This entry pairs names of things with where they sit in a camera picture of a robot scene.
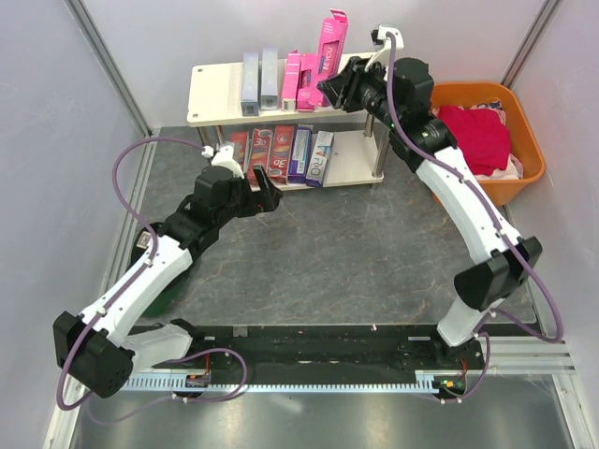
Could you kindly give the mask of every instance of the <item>robotic arm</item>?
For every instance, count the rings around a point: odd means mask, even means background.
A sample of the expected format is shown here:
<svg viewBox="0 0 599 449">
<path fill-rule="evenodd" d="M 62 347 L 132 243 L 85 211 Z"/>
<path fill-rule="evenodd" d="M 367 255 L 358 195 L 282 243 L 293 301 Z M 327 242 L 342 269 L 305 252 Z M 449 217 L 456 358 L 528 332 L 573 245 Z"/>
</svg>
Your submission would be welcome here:
<svg viewBox="0 0 599 449">
<path fill-rule="evenodd" d="M 385 26 L 373 30 L 373 43 L 384 47 L 370 59 L 351 58 L 342 72 L 318 84 L 335 109 L 354 112 L 366 109 L 389 128 L 390 145 L 408 167 L 437 195 L 464 238 L 475 266 L 454 278 L 458 297 L 432 335 L 437 357 L 459 352 L 472 339 L 476 326 L 490 308 L 497 307 L 526 280 L 527 272 L 495 228 L 479 197 L 466 185 L 473 185 L 489 203 L 490 211 L 503 225 L 502 232 L 532 267 L 542 252 L 535 237 L 523 239 L 489 201 L 468 168 L 457 140 L 445 124 L 430 113 L 434 86 L 429 67 L 413 58 L 401 58 L 387 73 L 390 38 L 399 48 L 397 29 Z M 393 104 L 387 101 L 387 76 L 393 76 Z M 401 138 L 390 114 L 395 108 L 402 130 L 423 152 L 457 169 L 463 179 L 453 176 L 434 161 L 412 151 Z"/>
<path fill-rule="evenodd" d="M 77 351 L 68 373 L 101 398 L 124 385 L 134 371 L 183 357 L 192 337 L 183 327 L 169 324 L 129 336 L 141 314 L 164 288 L 189 269 L 219 237 L 219 230 L 235 217 L 249 217 L 277 209 L 282 197 L 262 167 L 254 167 L 260 190 L 253 192 L 241 167 L 233 159 L 233 147 L 222 147 L 196 178 L 194 193 L 158 230 L 158 250 L 150 263 L 152 243 L 112 288 L 78 316 L 63 312 L 53 325 L 56 358 L 63 368 L 75 340 L 95 316 L 93 328 Z M 139 268 L 147 264 L 134 278 Z M 107 303 L 128 282 L 128 288 L 109 308 Z"/>
</svg>

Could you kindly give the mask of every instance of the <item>toothpaste box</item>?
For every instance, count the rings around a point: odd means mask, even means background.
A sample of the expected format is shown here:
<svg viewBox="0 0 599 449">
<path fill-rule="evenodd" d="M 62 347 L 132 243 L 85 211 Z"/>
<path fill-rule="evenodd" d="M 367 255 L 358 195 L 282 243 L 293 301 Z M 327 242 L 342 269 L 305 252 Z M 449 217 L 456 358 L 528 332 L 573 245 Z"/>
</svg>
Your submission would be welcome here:
<svg viewBox="0 0 599 449">
<path fill-rule="evenodd" d="M 277 50 L 270 47 L 262 50 L 260 107 L 264 110 L 279 108 L 279 58 Z"/>
<path fill-rule="evenodd" d="M 327 174 L 330 152 L 333 147 L 333 133 L 327 131 L 318 131 L 316 143 L 312 150 L 308 174 L 306 175 L 306 185 L 311 187 L 322 187 Z"/>
<path fill-rule="evenodd" d="M 285 63 L 285 77 L 283 79 L 283 90 L 281 91 L 281 109 L 296 110 L 296 98 L 300 86 L 301 55 L 297 50 L 287 55 Z"/>
<path fill-rule="evenodd" d="M 268 170 L 271 145 L 271 129 L 257 128 L 254 130 L 252 133 L 252 150 L 247 167 L 247 179 L 252 185 L 258 185 L 254 174 L 254 166 L 263 166 L 265 171 Z"/>
<path fill-rule="evenodd" d="M 289 159 L 287 179 L 290 184 L 305 184 L 310 150 L 312 149 L 312 129 L 298 127 L 293 139 L 293 151 Z"/>
<path fill-rule="evenodd" d="M 269 159 L 269 177 L 274 182 L 287 184 L 289 154 L 293 142 L 293 126 L 277 126 L 274 128 L 274 142 Z"/>
<path fill-rule="evenodd" d="M 315 54 L 302 54 L 301 66 L 299 68 L 299 89 L 297 110 L 314 110 L 314 105 L 310 103 L 310 95 L 314 83 L 314 70 L 316 67 Z"/>
<path fill-rule="evenodd" d="M 241 114 L 258 115 L 258 53 L 243 54 L 243 74 L 241 75 Z"/>
<path fill-rule="evenodd" d="M 235 151 L 233 157 L 237 163 L 241 166 L 243 173 L 247 173 L 247 153 L 250 148 L 250 133 L 247 131 L 240 131 L 231 135 L 231 143 Z"/>
<path fill-rule="evenodd" d="M 316 70 L 313 73 L 313 82 L 311 85 L 312 94 L 310 95 L 310 103 L 319 107 L 328 106 L 329 102 L 316 86 L 319 81 L 337 75 L 343 53 L 343 44 L 345 43 L 345 36 L 349 27 L 347 15 L 343 11 L 331 9 L 330 13 L 333 17 L 326 18 L 322 22 Z"/>
</svg>

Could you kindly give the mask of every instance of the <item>reflective metal surface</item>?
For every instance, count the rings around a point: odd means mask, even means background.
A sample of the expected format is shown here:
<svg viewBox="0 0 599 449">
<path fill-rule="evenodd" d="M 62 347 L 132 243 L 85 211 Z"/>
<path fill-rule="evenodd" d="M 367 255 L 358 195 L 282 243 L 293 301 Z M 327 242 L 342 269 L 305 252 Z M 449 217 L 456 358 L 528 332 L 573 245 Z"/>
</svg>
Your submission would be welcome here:
<svg viewBox="0 0 599 449">
<path fill-rule="evenodd" d="M 110 420 L 164 393 L 94 399 Z M 111 427 L 80 420 L 72 449 L 571 448 L 549 377 L 491 378 L 461 405 L 409 395 L 247 394 L 230 402 L 166 401 Z"/>
</svg>

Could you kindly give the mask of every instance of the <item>red cloth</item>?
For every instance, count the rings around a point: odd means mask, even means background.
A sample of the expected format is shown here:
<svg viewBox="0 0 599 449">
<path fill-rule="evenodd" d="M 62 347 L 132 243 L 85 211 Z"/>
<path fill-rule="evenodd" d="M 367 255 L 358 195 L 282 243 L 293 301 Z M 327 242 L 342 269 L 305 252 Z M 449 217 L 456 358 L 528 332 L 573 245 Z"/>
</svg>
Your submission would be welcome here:
<svg viewBox="0 0 599 449">
<path fill-rule="evenodd" d="M 439 118 L 458 140 L 466 164 L 475 175 L 505 170 L 509 161 L 509 130 L 491 109 L 460 109 L 441 106 Z"/>
</svg>

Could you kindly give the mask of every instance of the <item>orange laundry basket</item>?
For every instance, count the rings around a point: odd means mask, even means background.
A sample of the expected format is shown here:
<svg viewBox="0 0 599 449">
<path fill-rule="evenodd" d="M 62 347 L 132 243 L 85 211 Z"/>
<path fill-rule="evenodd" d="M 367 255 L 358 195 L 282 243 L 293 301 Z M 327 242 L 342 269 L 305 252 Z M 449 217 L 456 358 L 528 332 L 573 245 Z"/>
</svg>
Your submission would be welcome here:
<svg viewBox="0 0 599 449">
<path fill-rule="evenodd" d="M 511 151 L 524 166 L 524 178 L 521 180 L 480 182 L 495 206 L 504 206 L 526 185 L 538 180 L 545 172 L 543 154 L 514 93 L 494 82 L 447 82 L 434 86 L 431 101 L 433 108 L 447 105 L 469 108 L 495 98 L 501 100 L 505 110 Z"/>
</svg>

